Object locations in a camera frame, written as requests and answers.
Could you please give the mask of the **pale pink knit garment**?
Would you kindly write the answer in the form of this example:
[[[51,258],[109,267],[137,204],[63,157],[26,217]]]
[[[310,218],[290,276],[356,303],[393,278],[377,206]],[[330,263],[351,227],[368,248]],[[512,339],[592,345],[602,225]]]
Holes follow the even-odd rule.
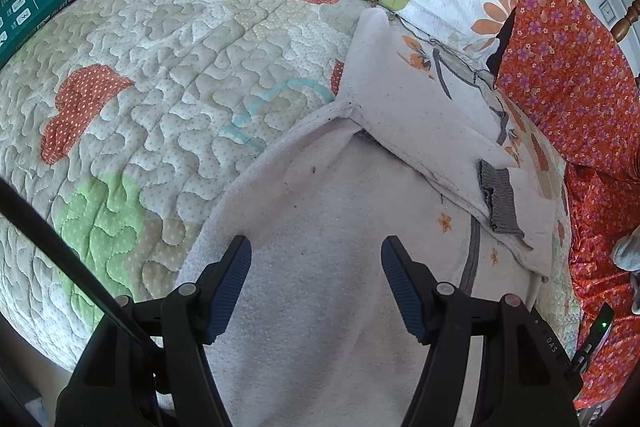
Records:
[[[408,62],[367,9],[337,97],[269,145],[205,221],[178,279],[243,235],[252,264],[206,351],[237,426],[397,426],[426,349],[407,332],[381,246],[400,238],[437,280],[533,303],[566,220],[564,166],[497,92]]]

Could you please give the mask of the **grey fluffy sock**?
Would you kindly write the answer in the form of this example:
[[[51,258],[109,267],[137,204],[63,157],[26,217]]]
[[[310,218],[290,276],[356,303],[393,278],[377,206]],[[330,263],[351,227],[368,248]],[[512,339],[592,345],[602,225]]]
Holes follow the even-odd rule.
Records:
[[[635,229],[631,234],[619,239],[612,251],[612,261],[617,268],[630,274],[632,297],[631,312],[640,314],[640,233]]]

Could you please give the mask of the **orange floral bed sheet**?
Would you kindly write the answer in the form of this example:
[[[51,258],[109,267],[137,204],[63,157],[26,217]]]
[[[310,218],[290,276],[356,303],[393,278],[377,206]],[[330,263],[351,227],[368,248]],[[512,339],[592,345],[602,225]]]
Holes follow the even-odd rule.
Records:
[[[612,400],[639,360],[630,275],[614,245],[639,225],[639,98],[623,51],[579,0],[518,0],[497,84],[566,162],[568,269],[585,334],[603,305],[613,327],[591,360],[578,409]]]

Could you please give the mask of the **heart patchwork quilt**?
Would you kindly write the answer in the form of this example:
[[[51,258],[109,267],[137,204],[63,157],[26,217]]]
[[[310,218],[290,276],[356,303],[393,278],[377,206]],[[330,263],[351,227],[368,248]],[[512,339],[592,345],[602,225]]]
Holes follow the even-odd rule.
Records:
[[[367,9],[405,31],[410,65],[501,94],[484,64],[363,0],[77,0],[2,68],[2,179],[111,294],[163,297],[230,185],[335,100]],[[562,199],[531,305],[574,350],[564,182]]]

